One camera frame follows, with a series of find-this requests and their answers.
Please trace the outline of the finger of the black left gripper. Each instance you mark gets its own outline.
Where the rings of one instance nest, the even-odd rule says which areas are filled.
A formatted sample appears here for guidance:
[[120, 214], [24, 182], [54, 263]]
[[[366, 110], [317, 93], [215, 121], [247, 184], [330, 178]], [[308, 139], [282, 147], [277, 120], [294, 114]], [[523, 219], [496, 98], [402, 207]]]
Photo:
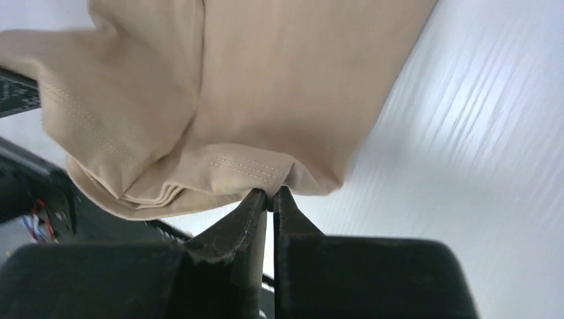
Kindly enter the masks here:
[[35, 80], [1, 68], [1, 118], [41, 107]]

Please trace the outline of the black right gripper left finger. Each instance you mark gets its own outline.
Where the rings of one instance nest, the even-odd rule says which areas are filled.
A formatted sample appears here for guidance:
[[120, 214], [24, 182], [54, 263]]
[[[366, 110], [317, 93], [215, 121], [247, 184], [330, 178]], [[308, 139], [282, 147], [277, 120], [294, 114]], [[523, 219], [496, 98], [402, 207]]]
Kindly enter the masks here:
[[1, 267], [2, 318], [258, 318], [267, 196], [186, 241], [34, 244]]

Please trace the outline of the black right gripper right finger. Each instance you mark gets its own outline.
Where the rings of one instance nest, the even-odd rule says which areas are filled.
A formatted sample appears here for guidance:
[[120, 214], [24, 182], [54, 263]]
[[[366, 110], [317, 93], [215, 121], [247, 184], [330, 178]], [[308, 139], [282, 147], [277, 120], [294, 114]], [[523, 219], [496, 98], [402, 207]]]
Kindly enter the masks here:
[[277, 318], [477, 318], [459, 261], [432, 240], [324, 234], [273, 198]]

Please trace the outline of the beige t shirt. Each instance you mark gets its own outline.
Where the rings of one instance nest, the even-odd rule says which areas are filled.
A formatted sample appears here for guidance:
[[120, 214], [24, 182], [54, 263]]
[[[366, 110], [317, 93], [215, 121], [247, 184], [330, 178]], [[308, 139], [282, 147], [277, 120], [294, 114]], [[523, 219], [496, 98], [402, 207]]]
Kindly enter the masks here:
[[1, 33], [43, 129], [109, 213], [153, 220], [340, 188], [433, 1], [91, 1], [93, 29]]

